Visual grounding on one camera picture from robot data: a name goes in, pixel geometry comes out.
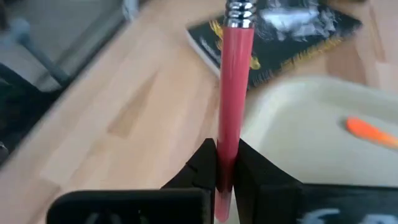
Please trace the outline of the black paperback book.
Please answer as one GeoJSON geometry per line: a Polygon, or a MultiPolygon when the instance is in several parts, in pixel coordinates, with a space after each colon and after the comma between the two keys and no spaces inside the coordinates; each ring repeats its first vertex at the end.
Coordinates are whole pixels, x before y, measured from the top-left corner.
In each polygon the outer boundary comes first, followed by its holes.
{"type": "Polygon", "coordinates": [[[226,0],[223,14],[187,28],[192,47],[217,75],[226,19],[254,25],[248,88],[326,52],[362,26],[320,0],[226,0]]]}

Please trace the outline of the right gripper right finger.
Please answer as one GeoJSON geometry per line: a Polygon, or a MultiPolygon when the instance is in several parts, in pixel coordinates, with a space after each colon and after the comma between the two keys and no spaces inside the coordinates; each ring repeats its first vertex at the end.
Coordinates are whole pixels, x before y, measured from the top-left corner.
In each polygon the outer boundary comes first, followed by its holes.
{"type": "Polygon", "coordinates": [[[234,193],[240,224],[398,224],[398,187],[303,183],[243,140],[234,193]]]}

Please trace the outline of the beige plastic tray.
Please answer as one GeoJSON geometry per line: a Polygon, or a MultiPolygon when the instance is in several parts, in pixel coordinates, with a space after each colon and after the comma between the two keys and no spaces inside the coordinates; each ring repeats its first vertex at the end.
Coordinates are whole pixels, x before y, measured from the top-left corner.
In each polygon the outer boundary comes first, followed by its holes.
{"type": "Polygon", "coordinates": [[[248,92],[241,137],[302,182],[398,187],[398,150],[347,132],[351,117],[398,136],[398,95],[329,77],[248,92]]]}

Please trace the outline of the black aluminium frame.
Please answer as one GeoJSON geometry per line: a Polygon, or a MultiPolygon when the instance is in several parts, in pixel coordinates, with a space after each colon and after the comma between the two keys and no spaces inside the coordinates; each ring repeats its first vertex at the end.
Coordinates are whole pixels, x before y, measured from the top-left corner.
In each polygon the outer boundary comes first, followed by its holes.
{"type": "Polygon", "coordinates": [[[72,75],[67,75],[35,47],[25,20],[11,21],[5,12],[0,12],[0,36],[12,37],[15,42],[25,47],[60,85],[60,88],[54,91],[40,91],[15,71],[0,63],[0,167],[100,49],[122,28],[126,19],[116,16],[115,23],[101,45],[83,61],[81,67],[72,75]]]}

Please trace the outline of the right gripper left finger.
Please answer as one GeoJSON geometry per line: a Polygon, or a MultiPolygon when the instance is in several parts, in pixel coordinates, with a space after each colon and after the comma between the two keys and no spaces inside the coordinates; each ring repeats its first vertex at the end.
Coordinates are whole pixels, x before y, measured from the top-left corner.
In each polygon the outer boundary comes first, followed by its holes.
{"type": "Polygon", "coordinates": [[[46,224],[214,224],[215,185],[208,138],[160,189],[69,192],[51,204],[46,224]]]}

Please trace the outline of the pink-handled metal fork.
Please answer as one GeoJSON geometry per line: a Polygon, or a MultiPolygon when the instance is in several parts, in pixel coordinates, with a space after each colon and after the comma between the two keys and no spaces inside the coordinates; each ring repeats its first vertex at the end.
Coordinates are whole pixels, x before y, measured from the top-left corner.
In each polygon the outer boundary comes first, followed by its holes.
{"type": "Polygon", "coordinates": [[[227,0],[220,63],[220,108],[216,144],[215,218],[229,217],[251,64],[257,0],[227,0]]]}

